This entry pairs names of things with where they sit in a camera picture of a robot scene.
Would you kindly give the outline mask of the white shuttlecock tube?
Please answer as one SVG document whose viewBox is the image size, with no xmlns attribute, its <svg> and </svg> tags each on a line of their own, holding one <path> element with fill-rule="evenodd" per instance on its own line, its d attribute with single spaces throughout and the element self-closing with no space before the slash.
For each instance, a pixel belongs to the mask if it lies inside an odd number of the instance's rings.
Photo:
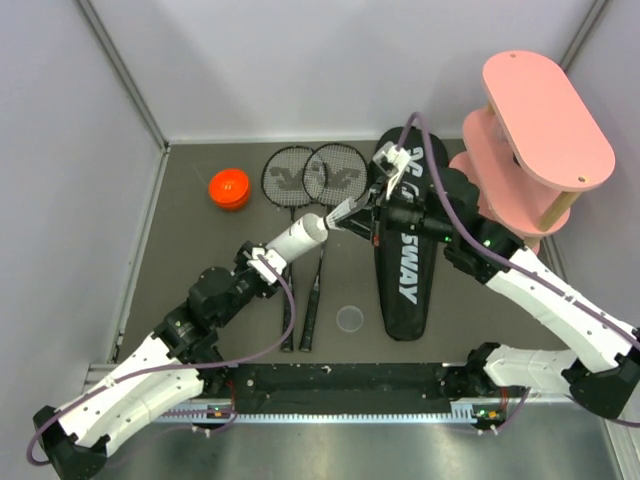
<svg viewBox="0 0 640 480">
<path fill-rule="evenodd" d="M 307 213 L 269 242 L 267 249 L 274 250 L 289 264 L 322 245 L 328 236 L 325 219 L 316 214 Z"/>
</svg>

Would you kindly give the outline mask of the clear plastic tube lid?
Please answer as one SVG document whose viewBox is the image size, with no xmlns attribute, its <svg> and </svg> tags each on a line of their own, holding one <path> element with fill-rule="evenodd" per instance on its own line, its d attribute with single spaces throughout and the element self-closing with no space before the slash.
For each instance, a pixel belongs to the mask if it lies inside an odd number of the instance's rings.
<svg viewBox="0 0 640 480">
<path fill-rule="evenodd" d="M 364 315 L 358 307 L 346 305 L 337 312 L 336 323 L 342 331 L 354 333 L 363 326 Z"/>
</svg>

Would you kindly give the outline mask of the white shuttlecock top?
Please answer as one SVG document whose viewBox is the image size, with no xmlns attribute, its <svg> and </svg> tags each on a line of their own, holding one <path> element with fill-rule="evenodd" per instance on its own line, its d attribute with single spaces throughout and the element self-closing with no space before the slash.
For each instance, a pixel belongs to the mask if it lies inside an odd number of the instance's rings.
<svg viewBox="0 0 640 480">
<path fill-rule="evenodd" d="M 323 226 L 327 231 L 343 230 L 343 223 L 357 212 L 358 201 L 349 197 L 329 211 L 323 218 Z"/>
</svg>

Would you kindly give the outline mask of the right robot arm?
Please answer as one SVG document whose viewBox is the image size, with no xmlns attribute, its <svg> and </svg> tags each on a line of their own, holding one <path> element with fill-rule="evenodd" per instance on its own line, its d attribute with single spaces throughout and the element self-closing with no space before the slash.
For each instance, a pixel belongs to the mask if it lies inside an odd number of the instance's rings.
<svg viewBox="0 0 640 480">
<path fill-rule="evenodd" d="M 605 315 L 521 239 L 481 215 L 479 190 L 462 172 L 438 169 L 423 198 L 396 195 L 397 187 L 380 175 L 363 193 L 347 194 L 334 224 L 351 231 L 379 226 L 443 243 L 456 269 L 518 305 L 566 346 L 526 350 L 486 342 L 471 351 L 461 373 L 444 379 L 447 394 L 487 396 L 521 387 L 568 396 L 618 421 L 639 384 L 638 329 Z"/>
</svg>

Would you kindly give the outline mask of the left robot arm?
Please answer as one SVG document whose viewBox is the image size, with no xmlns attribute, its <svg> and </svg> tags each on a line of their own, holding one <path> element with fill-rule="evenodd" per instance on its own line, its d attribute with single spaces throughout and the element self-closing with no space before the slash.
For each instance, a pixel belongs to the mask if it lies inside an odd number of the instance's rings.
<svg viewBox="0 0 640 480">
<path fill-rule="evenodd" d="M 219 329 L 255 299 L 288 286 L 284 270 L 296 254 L 277 241 L 244 244 L 234 267 L 204 270 L 187 298 L 137 349 L 84 394 L 33 417 L 26 459 L 53 467 L 61 479 L 90 479 L 133 435 L 173 407 L 226 387 L 217 349 Z"/>
</svg>

